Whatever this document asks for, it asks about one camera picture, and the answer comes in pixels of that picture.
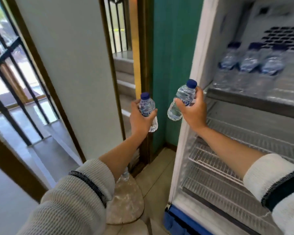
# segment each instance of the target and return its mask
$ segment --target staircase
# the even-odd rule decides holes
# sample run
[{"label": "staircase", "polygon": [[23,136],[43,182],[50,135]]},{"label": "staircase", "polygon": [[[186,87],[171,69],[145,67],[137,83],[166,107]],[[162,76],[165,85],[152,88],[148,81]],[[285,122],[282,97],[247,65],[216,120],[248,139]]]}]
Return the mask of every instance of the staircase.
[{"label": "staircase", "polygon": [[[124,121],[125,136],[131,136],[131,124],[129,116],[131,114],[131,102],[136,99],[134,82],[134,61],[132,51],[123,51],[113,54],[114,66],[118,82],[119,97]],[[130,168],[138,162],[139,150],[136,151]]]}]

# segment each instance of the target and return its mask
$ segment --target black stripe on sleeve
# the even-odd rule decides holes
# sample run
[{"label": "black stripe on sleeve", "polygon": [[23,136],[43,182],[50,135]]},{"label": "black stripe on sleeve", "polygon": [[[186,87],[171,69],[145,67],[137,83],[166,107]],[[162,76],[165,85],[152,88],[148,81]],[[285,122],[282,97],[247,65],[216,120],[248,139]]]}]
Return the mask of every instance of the black stripe on sleeve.
[{"label": "black stripe on sleeve", "polygon": [[94,184],[94,182],[92,182],[86,175],[84,175],[83,173],[81,173],[79,171],[71,171],[69,173],[69,175],[75,176],[75,177],[81,179],[83,182],[85,182],[98,195],[98,197],[101,200],[103,206],[106,208],[107,199],[104,196],[104,194],[100,191],[98,186],[96,186]]},{"label": "black stripe on sleeve", "polygon": [[261,204],[272,212],[280,201],[292,193],[294,193],[294,171],[275,182],[261,199]]}]

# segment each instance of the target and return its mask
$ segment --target teal wall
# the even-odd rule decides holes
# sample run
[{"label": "teal wall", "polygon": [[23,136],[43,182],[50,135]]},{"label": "teal wall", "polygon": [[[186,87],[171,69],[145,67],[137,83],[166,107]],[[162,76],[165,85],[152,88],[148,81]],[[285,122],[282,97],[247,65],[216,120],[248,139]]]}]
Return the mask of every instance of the teal wall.
[{"label": "teal wall", "polygon": [[181,121],[166,113],[189,78],[203,0],[154,0],[153,98],[158,108],[154,152],[164,142],[177,146]]}]

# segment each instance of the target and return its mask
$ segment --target blue bottle cap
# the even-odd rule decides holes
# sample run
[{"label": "blue bottle cap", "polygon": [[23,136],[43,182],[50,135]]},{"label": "blue bottle cap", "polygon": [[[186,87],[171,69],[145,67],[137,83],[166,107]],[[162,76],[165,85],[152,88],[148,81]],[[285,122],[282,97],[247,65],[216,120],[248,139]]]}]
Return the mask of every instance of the blue bottle cap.
[{"label": "blue bottle cap", "polygon": [[186,86],[191,89],[195,89],[197,86],[197,82],[193,79],[188,79]]},{"label": "blue bottle cap", "polygon": [[250,43],[249,44],[248,49],[256,49],[256,50],[259,50],[259,49],[261,49],[262,46],[263,46],[263,43],[253,42],[253,43]]},{"label": "blue bottle cap", "polygon": [[287,51],[288,46],[286,44],[275,44],[275,45],[272,46],[272,50]]},{"label": "blue bottle cap", "polygon": [[140,95],[140,98],[142,100],[148,100],[150,98],[150,95],[149,95],[149,92],[143,92],[141,95]]},{"label": "blue bottle cap", "polygon": [[241,46],[241,42],[232,41],[228,44],[228,48],[239,48]]}]

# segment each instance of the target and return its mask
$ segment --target hand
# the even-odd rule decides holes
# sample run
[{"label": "hand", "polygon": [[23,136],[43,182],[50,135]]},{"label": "hand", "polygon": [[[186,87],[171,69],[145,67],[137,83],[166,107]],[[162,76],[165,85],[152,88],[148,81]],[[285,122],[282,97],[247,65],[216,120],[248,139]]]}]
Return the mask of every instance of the hand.
[{"label": "hand", "polygon": [[153,119],[157,116],[158,109],[153,110],[148,117],[144,117],[138,109],[137,104],[139,102],[140,99],[132,102],[132,112],[129,121],[132,127],[132,135],[141,136],[144,139],[149,132]]},{"label": "hand", "polygon": [[192,106],[185,106],[178,98],[175,98],[174,101],[191,129],[200,135],[201,131],[208,127],[206,124],[207,105],[204,102],[203,90],[196,87],[196,102]]}]

